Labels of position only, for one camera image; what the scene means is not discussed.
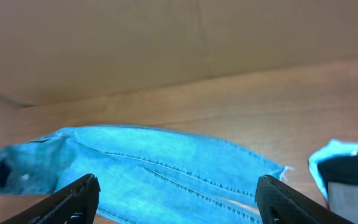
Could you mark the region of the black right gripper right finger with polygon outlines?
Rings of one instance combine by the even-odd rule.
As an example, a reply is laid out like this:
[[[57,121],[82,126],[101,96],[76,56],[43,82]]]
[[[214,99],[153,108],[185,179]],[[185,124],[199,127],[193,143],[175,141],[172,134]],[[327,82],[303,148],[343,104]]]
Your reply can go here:
[[[352,224],[271,175],[258,179],[255,202],[263,224]]]

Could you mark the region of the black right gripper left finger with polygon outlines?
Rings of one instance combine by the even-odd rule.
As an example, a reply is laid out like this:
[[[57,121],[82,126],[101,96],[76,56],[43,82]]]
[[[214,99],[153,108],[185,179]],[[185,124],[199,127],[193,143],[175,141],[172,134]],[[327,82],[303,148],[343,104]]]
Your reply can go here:
[[[97,177],[86,174],[1,224],[93,224],[99,193]]]

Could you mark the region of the light blue denim jeans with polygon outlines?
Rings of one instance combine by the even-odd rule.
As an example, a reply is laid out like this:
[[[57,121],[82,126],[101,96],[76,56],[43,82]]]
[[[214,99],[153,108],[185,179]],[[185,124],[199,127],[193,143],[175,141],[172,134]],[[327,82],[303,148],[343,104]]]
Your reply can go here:
[[[51,194],[86,174],[121,223],[260,223],[259,177],[286,167],[232,142],[164,129],[85,126],[0,150],[0,194]]]

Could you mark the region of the light blue folded garment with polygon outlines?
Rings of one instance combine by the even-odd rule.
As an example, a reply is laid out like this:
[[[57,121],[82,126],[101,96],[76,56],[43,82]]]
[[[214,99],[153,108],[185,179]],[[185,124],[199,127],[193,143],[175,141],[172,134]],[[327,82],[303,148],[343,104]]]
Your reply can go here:
[[[358,155],[358,142],[344,142],[332,139],[327,145],[310,156],[308,164],[311,176],[314,178],[319,191],[326,200],[328,200],[328,191],[319,173],[318,164],[336,157],[356,155]]]

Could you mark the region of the grey folded trousers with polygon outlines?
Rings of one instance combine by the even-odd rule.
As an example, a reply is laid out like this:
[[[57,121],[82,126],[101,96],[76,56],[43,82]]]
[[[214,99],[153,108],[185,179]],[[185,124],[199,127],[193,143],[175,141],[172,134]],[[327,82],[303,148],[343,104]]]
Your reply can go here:
[[[358,185],[330,182],[328,203],[332,212],[358,224]]]

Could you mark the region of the black folded garment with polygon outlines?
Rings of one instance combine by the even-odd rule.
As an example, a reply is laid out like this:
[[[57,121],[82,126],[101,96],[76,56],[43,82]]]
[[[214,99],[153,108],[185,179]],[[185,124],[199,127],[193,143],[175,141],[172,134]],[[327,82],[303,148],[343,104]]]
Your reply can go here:
[[[330,182],[358,185],[358,155],[340,156],[318,164],[325,187]]]

